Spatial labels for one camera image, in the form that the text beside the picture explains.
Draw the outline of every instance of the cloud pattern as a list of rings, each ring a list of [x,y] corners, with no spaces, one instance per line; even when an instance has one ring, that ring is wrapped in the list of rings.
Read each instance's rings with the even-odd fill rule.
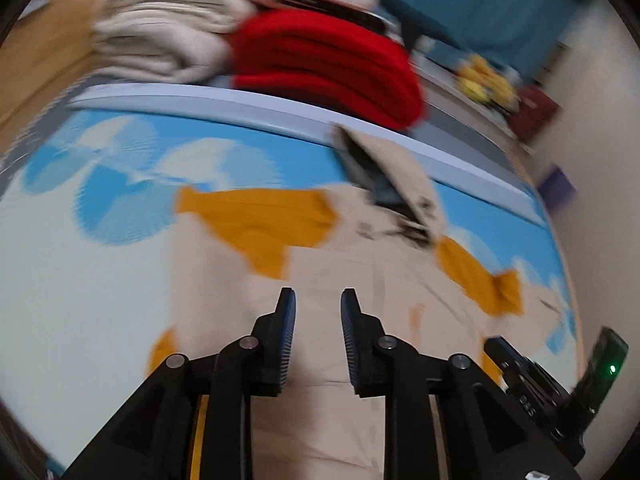
[[[476,234],[459,226],[450,226],[447,236],[453,238],[472,254],[489,272],[497,273],[504,270],[491,248]],[[545,345],[551,353],[558,355],[566,346],[567,336],[575,339],[575,315],[570,306],[570,296],[565,285],[564,278],[554,274],[550,275],[548,283],[540,277],[539,272],[527,260],[521,256],[514,256],[511,267],[518,271],[520,279],[533,285],[548,286],[555,292],[562,308],[562,316],[558,325],[546,338]]]
[[[281,187],[276,164],[264,150],[234,139],[162,135],[136,114],[74,114],[28,161],[27,194],[49,192],[79,171],[75,218],[95,242],[139,242],[173,221],[175,193],[184,185],[202,191]]]

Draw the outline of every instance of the red fabric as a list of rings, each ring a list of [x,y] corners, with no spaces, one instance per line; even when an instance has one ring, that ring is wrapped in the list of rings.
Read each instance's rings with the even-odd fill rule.
[[[394,130],[424,112],[405,51],[358,25],[309,10],[249,20],[232,41],[233,86],[345,111]]]

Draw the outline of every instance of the beige cloth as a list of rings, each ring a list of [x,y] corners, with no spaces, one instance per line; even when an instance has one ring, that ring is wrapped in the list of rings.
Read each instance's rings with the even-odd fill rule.
[[[191,83],[228,66],[231,49],[209,34],[170,19],[121,13],[94,26],[102,73],[140,81]]]
[[[122,12],[128,13],[127,19],[165,18],[197,30],[226,34],[257,10],[247,0],[101,0],[97,21],[117,20]]]
[[[94,24],[101,72],[140,81],[192,83],[228,68],[218,34],[256,13],[246,0],[101,0]]]
[[[439,235],[446,220],[413,157],[389,140],[337,130],[337,139],[343,135],[388,172],[412,210],[424,199],[432,203],[419,219]],[[360,399],[349,383],[340,323],[345,288],[356,289],[363,311],[378,316],[387,333],[441,358],[463,352],[479,362],[484,338],[497,334],[527,354],[559,320],[551,291],[525,284],[523,317],[485,314],[438,268],[431,248],[403,235],[406,219],[372,205],[369,193],[345,184],[326,188],[338,224],[319,248],[289,248],[286,280],[252,274],[245,257],[193,212],[179,214],[172,228],[176,335],[189,357],[218,352],[249,333],[256,317],[273,311],[282,286],[296,291],[287,387],[277,399],[254,403],[257,479],[381,477],[384,402]]]

